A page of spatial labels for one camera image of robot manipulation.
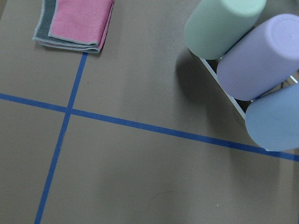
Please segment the white cup rack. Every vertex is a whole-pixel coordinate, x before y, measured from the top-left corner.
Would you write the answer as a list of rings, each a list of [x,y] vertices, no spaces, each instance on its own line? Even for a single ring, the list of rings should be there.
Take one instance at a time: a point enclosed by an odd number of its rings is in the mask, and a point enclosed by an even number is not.
[[[250,74],[248,72],[244,76],[235,74],[229,68],[230,65],[233,65],[231,61],[225,63],[225,61],[216,62],[215,60],[206,60],[203,58],[201,61],[233,103],[236,103],[237,100],[252,103],[258,98],[282,89],[280,85],[288,81],[287,77],[279,78],[275,81],[274,77],[262,78],[256,75],[247,77]],[[244,118],[246,111],[241,110]]]

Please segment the green cup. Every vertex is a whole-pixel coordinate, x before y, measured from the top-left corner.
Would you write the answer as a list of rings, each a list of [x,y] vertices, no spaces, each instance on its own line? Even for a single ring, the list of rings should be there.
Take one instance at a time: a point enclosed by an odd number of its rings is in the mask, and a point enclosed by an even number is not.
[[[201,0],[184,26],[186,46],[199,58],[222,57],[253,27],[265,5],[265,0]]]

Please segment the pink and grey cloth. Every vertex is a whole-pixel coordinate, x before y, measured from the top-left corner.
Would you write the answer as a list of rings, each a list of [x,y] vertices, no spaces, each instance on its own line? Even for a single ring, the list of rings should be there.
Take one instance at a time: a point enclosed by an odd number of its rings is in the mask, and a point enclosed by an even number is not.
[[[113,0],[43,0],[33,40],[46,47],[99,53]]]

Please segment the blue cup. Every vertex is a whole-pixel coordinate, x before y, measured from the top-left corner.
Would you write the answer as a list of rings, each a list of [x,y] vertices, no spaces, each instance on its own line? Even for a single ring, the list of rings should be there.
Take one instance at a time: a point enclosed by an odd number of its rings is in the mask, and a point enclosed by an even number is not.
[[[299,85],[253,101],[245,113],[245,126],[251,139],[267,151],[299,148]]]

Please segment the purple cup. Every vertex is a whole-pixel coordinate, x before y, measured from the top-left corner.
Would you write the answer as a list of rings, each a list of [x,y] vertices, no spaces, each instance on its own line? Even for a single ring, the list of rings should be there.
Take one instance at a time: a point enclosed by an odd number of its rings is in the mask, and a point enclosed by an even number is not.
[[[299,17],[276,15],[243,37],[220,61],[232,62],[235,74],[274,80],[299,69]]]

